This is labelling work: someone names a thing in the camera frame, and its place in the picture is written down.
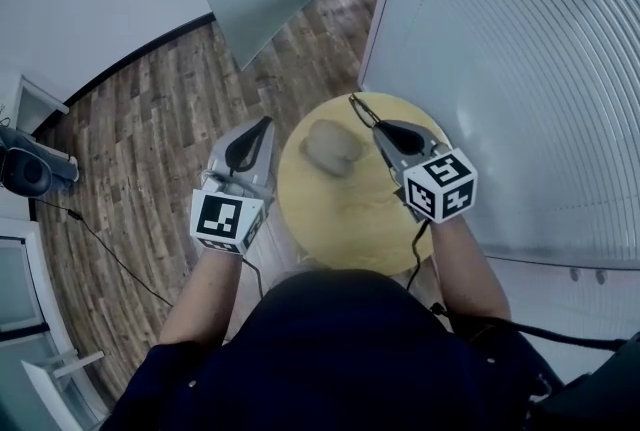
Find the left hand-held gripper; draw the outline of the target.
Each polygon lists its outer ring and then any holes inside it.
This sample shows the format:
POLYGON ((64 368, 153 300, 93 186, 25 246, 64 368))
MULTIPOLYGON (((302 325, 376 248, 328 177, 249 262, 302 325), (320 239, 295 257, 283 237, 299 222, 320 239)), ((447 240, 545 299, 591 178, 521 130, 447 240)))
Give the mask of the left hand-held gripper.
POLYGON ((274 202, 273 188, 257 184, 257 177, 250 183, 223 174, 268 174, 274 135, 273 119, 264 116, 233 128, 214 144, 210 169, 193 191, 190 214, 190 235, 205 248, 249 251, 274 202))

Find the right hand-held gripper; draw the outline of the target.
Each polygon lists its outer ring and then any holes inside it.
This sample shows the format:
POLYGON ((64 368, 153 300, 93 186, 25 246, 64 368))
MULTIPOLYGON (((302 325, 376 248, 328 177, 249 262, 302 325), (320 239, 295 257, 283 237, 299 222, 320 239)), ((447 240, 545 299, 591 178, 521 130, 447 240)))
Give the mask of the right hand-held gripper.
POLYGON ((389 168, 408 168, 395 195, 417 222, 443 223, 475 205, 478 173, 461 149, 434 156, 443 142, 428 128, 406 121, 383 120, 372 133, 389 168))

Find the person's left forearm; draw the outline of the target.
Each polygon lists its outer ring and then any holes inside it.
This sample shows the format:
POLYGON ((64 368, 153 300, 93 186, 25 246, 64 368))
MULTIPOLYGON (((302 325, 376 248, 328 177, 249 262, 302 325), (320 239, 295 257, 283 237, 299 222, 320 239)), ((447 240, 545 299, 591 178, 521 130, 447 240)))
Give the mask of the person's left forearm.
POLYGON ((234 254, 204 249, 164 323, 162 345, 222 345, 232 315, 242 263, 234 254))

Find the person's right forearm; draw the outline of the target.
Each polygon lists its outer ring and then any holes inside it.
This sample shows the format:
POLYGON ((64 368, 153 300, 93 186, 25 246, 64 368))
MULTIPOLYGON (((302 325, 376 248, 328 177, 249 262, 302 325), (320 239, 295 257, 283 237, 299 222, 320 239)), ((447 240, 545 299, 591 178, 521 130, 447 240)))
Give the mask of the person's right forearm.
POLYGON ((446 307, 457 314, 511 319, 506 294, 462 216, 431 225, 446 307))

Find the round wooden side table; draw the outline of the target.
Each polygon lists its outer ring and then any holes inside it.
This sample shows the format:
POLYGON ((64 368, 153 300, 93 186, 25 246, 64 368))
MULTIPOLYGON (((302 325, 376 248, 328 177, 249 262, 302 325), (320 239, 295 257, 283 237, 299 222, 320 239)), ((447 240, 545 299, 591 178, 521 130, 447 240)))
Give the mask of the round wooden side table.
POLYGON ((432 254, 431 234, 417 234, 420 225, 395 195, 396 189, 371 131, 356 116, 346 95, 305 116, 280 157, 277 198, 284 221, 307 254, 333 269, 397 275, 432 254), (361 157, 348 177, 322 172, 299 151, 311 125, 321 119, 341 124, 362 144, 361 157))

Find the white slatted blinds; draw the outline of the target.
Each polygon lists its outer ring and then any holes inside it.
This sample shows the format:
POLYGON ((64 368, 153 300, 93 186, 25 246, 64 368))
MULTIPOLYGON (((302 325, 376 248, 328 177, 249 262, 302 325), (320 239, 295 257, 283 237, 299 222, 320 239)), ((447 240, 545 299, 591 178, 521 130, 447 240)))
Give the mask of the white slatted blinds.
POLYGON ((640 269, 640 0, 378 0, 361 78, 471 160, 489 255, 640 269))

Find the person's dark shirt torso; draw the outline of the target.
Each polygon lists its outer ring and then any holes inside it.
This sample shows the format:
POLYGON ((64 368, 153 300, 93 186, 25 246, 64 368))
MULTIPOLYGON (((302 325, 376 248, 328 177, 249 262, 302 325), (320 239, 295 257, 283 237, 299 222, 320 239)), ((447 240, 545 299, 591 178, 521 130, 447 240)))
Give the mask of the person's dark shirt torso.
POLYGON ((561 388, 514 330, 445 327, 385 276, 315 271, 225 345, 153 347, 102 431, 521 431, 561 388))

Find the black framed window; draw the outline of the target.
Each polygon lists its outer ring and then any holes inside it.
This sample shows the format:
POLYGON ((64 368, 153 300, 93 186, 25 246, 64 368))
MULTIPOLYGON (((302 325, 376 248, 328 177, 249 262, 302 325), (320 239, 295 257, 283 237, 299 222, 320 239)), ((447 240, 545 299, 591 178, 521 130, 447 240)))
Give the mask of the black framed window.
POLYGON ((0 431, 60 431, 22 363, 39 363, 60 349, 48 329, 36 295, 26 246, 19 239, 0 239, 0 431))

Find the white tilted table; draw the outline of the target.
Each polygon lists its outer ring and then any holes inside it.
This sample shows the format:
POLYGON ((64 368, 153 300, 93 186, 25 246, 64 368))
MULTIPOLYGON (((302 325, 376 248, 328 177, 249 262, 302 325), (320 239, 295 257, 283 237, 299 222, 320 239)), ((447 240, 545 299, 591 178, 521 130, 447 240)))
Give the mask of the white tilted table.
POLYGON ((109 410, 86 373, 103 351, 80 357, 76 349, 41 362, 21 361, 31 385, 61 431, 98 431, 109 410))

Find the black waist bag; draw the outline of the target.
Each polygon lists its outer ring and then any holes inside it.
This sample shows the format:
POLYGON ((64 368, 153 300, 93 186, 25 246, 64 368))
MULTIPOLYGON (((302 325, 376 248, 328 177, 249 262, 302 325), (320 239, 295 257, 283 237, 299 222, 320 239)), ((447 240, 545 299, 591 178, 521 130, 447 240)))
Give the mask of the black waist bag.
POLYGON ((536 403, 530 431, 640 431, 640 332, 595 372, 536 403))

